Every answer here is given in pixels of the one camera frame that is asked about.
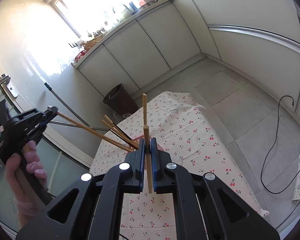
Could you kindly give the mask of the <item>left hand pink glove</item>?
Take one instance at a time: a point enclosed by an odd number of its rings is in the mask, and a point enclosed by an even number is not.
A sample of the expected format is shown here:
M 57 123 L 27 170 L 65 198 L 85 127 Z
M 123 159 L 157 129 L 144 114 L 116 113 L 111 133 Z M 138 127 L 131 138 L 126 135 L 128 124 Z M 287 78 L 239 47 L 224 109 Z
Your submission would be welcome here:
M 22 154 L 15 153 L 6 161 L 5 177 L 14 194 L 19 226 L 22 228 L 41 210 L 41 201 L 27 178 L 33 175 L 42 187 L 47 185 L 47 172 L 43 169 L 36 150 L 36 142 L 29 141 Z

